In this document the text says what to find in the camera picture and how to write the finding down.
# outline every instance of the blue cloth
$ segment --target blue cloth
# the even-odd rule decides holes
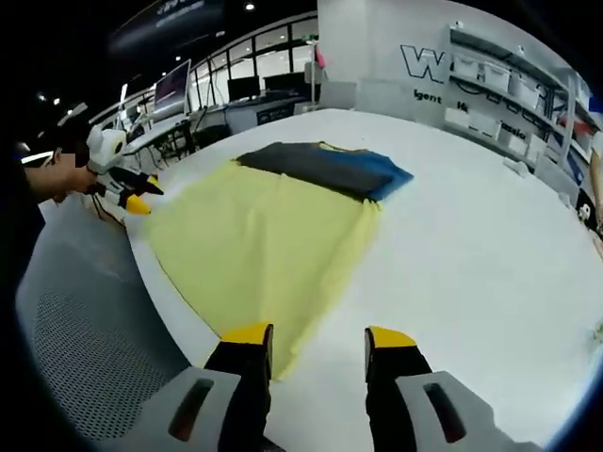
[[[371,151],[361,151],[354,153],[344,153],[337,151],[328,151],[318,146],[318,148],[329,155],[333,160],[345,165],[360,166],[365,170],[370,170],[380,175],[391,177],[391,181],[372,190],[367,194],[367,198],[373,201],[382,201],[392,192],[404,184],[413,180],[415,176],[404,169],[398,168],[389,157]]]

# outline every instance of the dark gray cloth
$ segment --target dark gray cloth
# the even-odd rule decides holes
[[[249,168],[286,174],[310,184],[324,186],[356,200],[391,181],[391,176],[343,165],[312,143],[272,143],[241,155],[237,161]]]

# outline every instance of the person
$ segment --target person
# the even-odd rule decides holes
[[[603,132],[598,131],[591,141],[593,155],[591,157],[591,184],[595,201],[596,222],[600,228],[603,224]]]
[[[86,129],[68,126],[60,132],[57,142],[61,150],[55,153],[55,164],[44,168],[24,168],[20,157],[5,148],[0,151],[2,189],[0,211],[3,219],[2,281],[0,296],[3,321],[2,333],[5,368],[3,382],[10,388],[7,431],[29,444],[62,445],[66,450],[85,450],[73,433],[60,409],[43,386],[36,372],[15,312],[17,288],[25,274],[44,220],[38,202],[64,199],[69,192],[85,192],[94,184],[95,176],[85,165],[88,147]]]

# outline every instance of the ceiling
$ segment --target ceiling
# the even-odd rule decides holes
[[[264,24],[315,10],[317,4],[317,0],[253,0],[256,9],[248,12],[244,8],[246,0],[224,1],[226,35],[199,40],[180,49],[178,53],[183,59],[199,60],[238,36]],[[372,1],[378,5],[379,0]],[[4,38],[9,43],[5,67],[10,65],[12,69],[9,80],[14,77],[5,105],[12,112],[7,127],[11,138],[31,139],[81,101],[95,110],[111,105],[119,97],[123,83],[130,82],[131,90],[142,89],[173,67],[174,55],[150,53],[134,68],[116,65],[107,56],[108,36],[152,3],[151,0],[54,0],[36,2],[35,7],[23,1],[12,4],[12,28],[17,31]],[[599,83],[603,77],[595,72],[595,64],[590,63],[591,55],[602,55],[596,47],[603,39],[589,35],[590,29],[595,30],[589,24],[595,25],[597,17],[585,14],[586,9],[561,5],[556,10],[546,0],[459,3],[486,10],[527,30],[577,68],[593,89],[603,86]],[[579,4],[587,5],[585,0],[572,2],[574,7]],[[59,98],[60,104],[42,103],[37,99],[38,93],[49,101]]]

